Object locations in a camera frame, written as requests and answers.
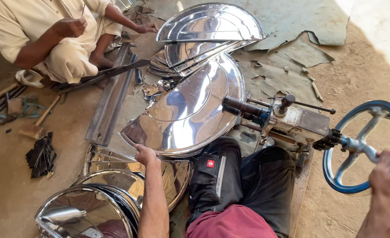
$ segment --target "black work trousers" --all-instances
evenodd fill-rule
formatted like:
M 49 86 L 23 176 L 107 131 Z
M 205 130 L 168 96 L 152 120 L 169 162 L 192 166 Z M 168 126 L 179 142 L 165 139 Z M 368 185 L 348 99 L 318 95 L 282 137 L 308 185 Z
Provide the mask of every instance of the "black work trousers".
M 294 174 L 294 162 L 284 149 L 268 147 L 242 159 L 238 142 L 222 136 L 203 149 L 194 166 L 187 227 L 206 211 L 241 204 L 263 217 L 279 238 L 288 238 Z

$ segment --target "trouser pocket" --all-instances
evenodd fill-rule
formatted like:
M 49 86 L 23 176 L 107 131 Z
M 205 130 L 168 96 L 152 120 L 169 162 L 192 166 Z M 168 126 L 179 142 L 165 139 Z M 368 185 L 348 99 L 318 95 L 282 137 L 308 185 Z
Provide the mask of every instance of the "trouser pocket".
M 203 153 L 194 169 L 192 180 L 189 183 L 189 210 L 194 212 L 195 207 L 212 207 L 220 204 L 216 193 L 217 176 L 219 171 L 220 153 Z

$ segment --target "hand-cranked machine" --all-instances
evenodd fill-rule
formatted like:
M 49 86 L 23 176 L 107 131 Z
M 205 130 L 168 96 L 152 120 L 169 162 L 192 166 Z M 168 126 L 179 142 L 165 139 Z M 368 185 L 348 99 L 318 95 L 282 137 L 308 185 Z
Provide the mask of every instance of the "hand-cranked machine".
M 330 114 L 336 113 L 334 109 L 297 102 L 293 95 L 284 97 L 275 95 L 272 98 L 272 103 L 269 104 L 251 99 L 250 93 L 248 93 L 246 102 L 225 97 L 223 109 L 238 115 L 236 128 L 245 126 L 261 133 L 257 149 L 266 143 L 267 136 L 271 136 L 276 139 L 279 146 L 287 148 L 290 156 L 295 160 L 295 164 L 299 167 L 304 164 L 304 159 L 309 155 L 311 149 L 325 150 L 323 171 L 326 181 L 334 190 L 353 194 L 369 189 L 368 181 L 356 186 L 344 186 L 342 176 L 362 153 L 367 155 L 372 162 L 378 162 L 376 150 L 367 145 L 366 138 L 382 118 L 390 119 L 390 102 L 375 100 L 361 104 L 345 115 L 335 128 L 329 128 L 330 118 L 328 116 L 308 109 L 292 107 L 293 104 L 327 111 Z M 372 119 L 361 129 L 356 138 L 344 135 L 341 131 L 345 126 L 363 112 L 370 113 Z M 242 118 L 259 126 L 245 123 Z M 341 145 L 341 150 L 348 151 L 349 155 L 334 175 L 331 168 L 332 151 L 338 144 Z

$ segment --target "blue handwheel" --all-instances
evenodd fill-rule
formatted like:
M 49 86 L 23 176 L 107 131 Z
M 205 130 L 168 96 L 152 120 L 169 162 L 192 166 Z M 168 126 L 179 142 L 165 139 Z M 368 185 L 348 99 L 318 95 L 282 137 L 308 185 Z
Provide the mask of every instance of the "blue handwheel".
M 365 111 L 368 111 L 373 117 L 367 123 L 367 125 L 358 133 L 357 137 L 353 139 L 343 135 L 342 130 L 349 124 L 349 122 Z M 369 181 L 364 182 L 362 184 L 358 184 L 356 186 L 345 186 L 342 184 L 341 181 L 344 172 L 357 161 L 359 155 L 361 155 L 362 153 L 365 153 L 372 162 L 378 162 L 376 150 L 373 147 L 367 145 L 366 139 L 381 118 L 390 119 L 390 102 L 376 100 L 366 102 L 360 106 L 357 106 L 346 116 L 344 116 L 344 118 L 342 118 L 342 120 L 336 125 L 335 129 L 340 130 L 342 133 L 342 148 L 349 151 L 349 155 L 348 158 L 346 158 L 346 160 L 340 165 L 336 172 L 336 175 L 334 176 L 331 167 L 333 148 L 325 150 L 324 152 L 323 172 L 326 181 L 334 190 L 341 193 L 354 194 L 363 192 L 370 188 Z

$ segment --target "leg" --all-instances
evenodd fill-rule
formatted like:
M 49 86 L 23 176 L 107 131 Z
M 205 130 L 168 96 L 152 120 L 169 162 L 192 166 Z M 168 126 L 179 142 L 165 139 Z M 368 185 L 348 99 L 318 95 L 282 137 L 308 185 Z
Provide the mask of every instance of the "leg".
M 289 237 L 295 165 L 282 148 L 262 149 L 242 161 L 242 205 L 258 213 L 279 238 Z
M 110 19 L 105 17 L 99 17 L 97 19 L 98 32 L 97 32 L 97 43 L 96 48 L 92 51 L 89 62 L 98 68 L 112 68 L 113 62 L 107 60 L 104 57 L 106 49 L 111 45 L 111 43 L 119 42 L 121 39 L 121 29 L 122 25 L 113 22 Z
M 56 45 L 44 60 L 49 73 L 59 82 L 69 84 L 80 82 L 80 78 L 94 76 L 98 68 L 89 63 L 88 53 L 75 40 L 67 40 Z
M 222 161 L 224 172 L 219 197 L 216 190 Z M 239 203 L 242 198 L 240 165 L 241 150 L 237 141 L 232 138 L 222 136 L 203 149 L 189 184 L 191 216 L 187 227 L 206 211 L 221 212 L 229 205 Z
M 111 44 L 111 42 L 114 40 L 116 36 L 105 33 L 104 35 L 101 35 L 98 42 L 96 43 L 96 48 L 94 51 L 92 51 L 89 62 L 95 66 L 100 68 L 112 68 L 113 62 L 107 60 L 104 57 L 104 52 L 107 49 L 107 47 Z

